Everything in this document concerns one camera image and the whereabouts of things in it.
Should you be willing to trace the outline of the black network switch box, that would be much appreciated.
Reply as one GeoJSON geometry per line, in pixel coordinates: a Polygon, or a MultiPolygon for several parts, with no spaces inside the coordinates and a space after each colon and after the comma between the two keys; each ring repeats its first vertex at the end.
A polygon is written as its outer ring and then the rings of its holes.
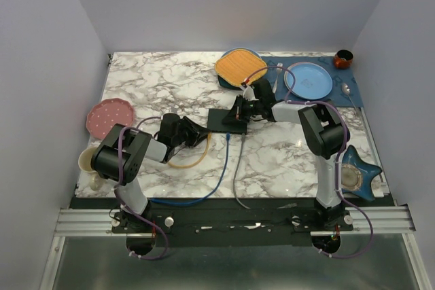
{"type": "Polygon", "coordinates": [[[230,116],[228,109],[209,109],[207,129],[213,133],[247,134],[247,123],[230,116]]]}

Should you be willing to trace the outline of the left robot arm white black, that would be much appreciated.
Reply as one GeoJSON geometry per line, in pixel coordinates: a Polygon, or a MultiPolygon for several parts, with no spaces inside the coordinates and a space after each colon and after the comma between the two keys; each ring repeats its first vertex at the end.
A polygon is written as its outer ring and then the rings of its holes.
{"type": "Polygon", "coordinates": [[[145,118],[140,123],[150,120],[160,120],[156,136],[138,126],[115,124],[91,159],[91,167],[101,178],[115,182],[114,194],[122,210],[129,213],[127,224],[136,232],[146,231],[151,222],[151,204],[137,180],[142,162],[166,164],[178,147],[196,147],[210,133],[209,129],[176,113],[145,118]]]}

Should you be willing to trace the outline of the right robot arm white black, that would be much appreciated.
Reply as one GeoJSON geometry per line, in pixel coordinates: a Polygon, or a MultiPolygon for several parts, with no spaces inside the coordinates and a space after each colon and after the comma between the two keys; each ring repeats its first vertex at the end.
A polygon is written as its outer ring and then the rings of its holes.
{"type": "Polygon", "coordinates": [[[263,79],[242,85],[232,108],[222,119],[225,125],[247,124],[253,116],[268,122],[300,124],[305,141],[315,155],[317,167],[316,202],[321,206],[313,212],[313,223],[328,230],[337,222],[338,208],[343,200],[341,191],[341,154],[350,134],[344,119],[332,101],[278,101],[270,84],[263,79]]]}

